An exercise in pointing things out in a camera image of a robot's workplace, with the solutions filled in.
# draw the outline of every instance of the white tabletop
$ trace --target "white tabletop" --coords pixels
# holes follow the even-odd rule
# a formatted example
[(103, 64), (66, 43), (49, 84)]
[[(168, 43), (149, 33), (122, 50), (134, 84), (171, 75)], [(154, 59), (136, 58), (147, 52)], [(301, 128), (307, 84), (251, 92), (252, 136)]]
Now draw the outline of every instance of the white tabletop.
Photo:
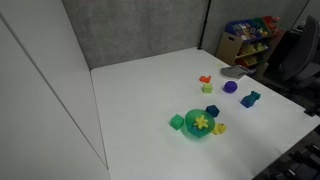
[[(299, 105), (249, 77), (223, 92), (227, 65), (196, 48), (97, 68), (92, 78), (111, 180), (250, 179), (320, 123)], [(211, 75), (213, 93), (199, 77)], [(261, 94), (247, 109), (241, 99)], [(186, 137), (169, 125), (191, 109), (215, 104), (222, 135)]]

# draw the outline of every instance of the purple ball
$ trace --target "purple ball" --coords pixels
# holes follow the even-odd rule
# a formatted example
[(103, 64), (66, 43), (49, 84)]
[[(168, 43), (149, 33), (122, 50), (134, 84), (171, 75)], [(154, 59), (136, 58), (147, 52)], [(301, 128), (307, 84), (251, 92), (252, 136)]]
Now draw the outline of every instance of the purple ball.
[(238, 85), (234, 81), (228, 81), (224, 85), (224, 91), (227, 93), (233, 93), (237, 90), (237, 88), (238, 88)]

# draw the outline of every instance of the orange toy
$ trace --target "orange toy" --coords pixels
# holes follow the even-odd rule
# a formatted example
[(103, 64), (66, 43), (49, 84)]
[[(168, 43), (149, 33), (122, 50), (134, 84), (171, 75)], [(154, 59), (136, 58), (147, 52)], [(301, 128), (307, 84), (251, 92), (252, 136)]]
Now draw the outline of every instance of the orange toy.
[(201, 76), (199, 79), (201, 82), (203, 83), (210, 83), (211, 81), (211, 76), (205, 77), (205, 76)]

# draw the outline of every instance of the shelf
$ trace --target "shelf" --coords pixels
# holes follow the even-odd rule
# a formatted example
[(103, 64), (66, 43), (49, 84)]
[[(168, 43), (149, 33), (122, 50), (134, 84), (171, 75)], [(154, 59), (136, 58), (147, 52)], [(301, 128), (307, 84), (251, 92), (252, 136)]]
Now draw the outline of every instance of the shelf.
[(244, 58), (244, 57), (251, 56), (251, 55), (254, 55), (254, 54), (258, 54), (258, 53), (261, 53), (261, 52), (266, 51), (268, 49), (269, 48), (261, 50), (261, 51), (256, 51), (256, 52), (253, 52), (253, 53), (244, 54), (244, 55), (241, 55), (241, 56), (236, 56), (235, 59), (240, 59), (240, 58)]

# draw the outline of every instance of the white wall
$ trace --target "white wall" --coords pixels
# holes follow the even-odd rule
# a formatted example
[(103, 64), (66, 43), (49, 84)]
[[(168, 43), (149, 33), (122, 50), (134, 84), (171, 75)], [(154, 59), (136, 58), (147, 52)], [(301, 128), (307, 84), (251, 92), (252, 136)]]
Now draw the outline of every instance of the white wall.
[(108, 180), (108, 170), (0, 20), (0, 179)]
[(90, 72), (61, 0), (0, 0), (0, 11), (106, 163)]
[(306, 22), (307, 17), (309, 15), (316, 18), (318, 21), (320, 21), (320, 1), (319, 0), (310, 0), (310, 2), (307, 4), (304, 11), (299, 16), (297, 22), (294, 24), (293, 28), (297, 28), (299, 25), (301, 25), (302, 22)]

